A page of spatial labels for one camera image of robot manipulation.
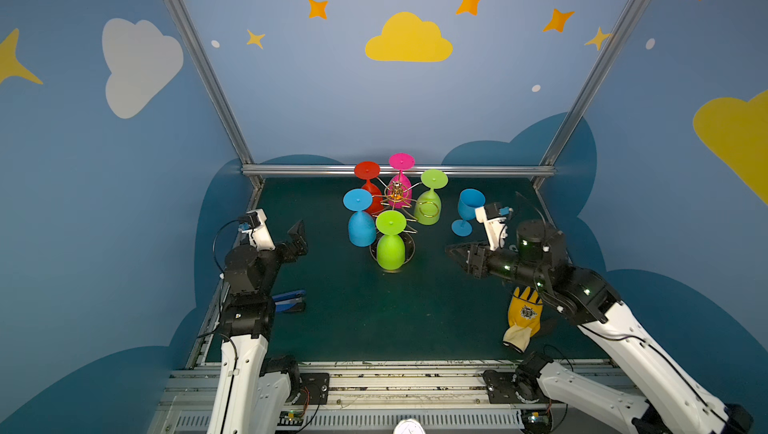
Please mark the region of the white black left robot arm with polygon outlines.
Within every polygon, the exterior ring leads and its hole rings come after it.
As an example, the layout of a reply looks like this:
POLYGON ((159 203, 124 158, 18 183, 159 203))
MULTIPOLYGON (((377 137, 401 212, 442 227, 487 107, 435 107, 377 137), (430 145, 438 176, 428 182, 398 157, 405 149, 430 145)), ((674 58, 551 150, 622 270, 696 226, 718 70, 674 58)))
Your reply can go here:
POLYGON ((272 249, 248 242, 225 257, 223 280, 229 292, 215 329, 222 338, 221 367, 209 433, 274 433, 284 405, 300 395, 295 358, 267 357, 278 272, 308 251, 302 220, 288 235, 290 240, 272 249))

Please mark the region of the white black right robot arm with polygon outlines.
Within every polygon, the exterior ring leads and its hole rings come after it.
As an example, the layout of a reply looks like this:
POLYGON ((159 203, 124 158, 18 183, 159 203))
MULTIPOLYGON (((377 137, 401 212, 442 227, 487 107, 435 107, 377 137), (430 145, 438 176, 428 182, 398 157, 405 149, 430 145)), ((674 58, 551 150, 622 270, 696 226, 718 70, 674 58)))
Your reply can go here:
POLYGON ((560 401, 621 433, 752 428, 753 417, 743 406, 721 401, 668 356, 600 274, 568 260, 565 235, 553 225, 541 219, 520 223, 514 249, 490 235, 486 242, 450 245, 446 253, 476 278, 494 275, 531 289, 599 345, 639 390, 624 393, 533 353, 515 371, 524 401, 560 401))

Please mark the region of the green wine glass front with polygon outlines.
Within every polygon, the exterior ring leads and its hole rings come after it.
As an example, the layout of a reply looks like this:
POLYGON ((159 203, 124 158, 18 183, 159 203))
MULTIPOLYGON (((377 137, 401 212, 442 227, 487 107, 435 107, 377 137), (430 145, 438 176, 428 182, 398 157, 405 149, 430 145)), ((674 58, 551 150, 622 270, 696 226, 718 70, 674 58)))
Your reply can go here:
POLYGON ((397 210, 388 210, 378 215, 375 225, 381 233, 376 245, 377 262, 386 271, 396 271, 405 263, 406 247, 401 234, 407 226, 406 218, 397 210))

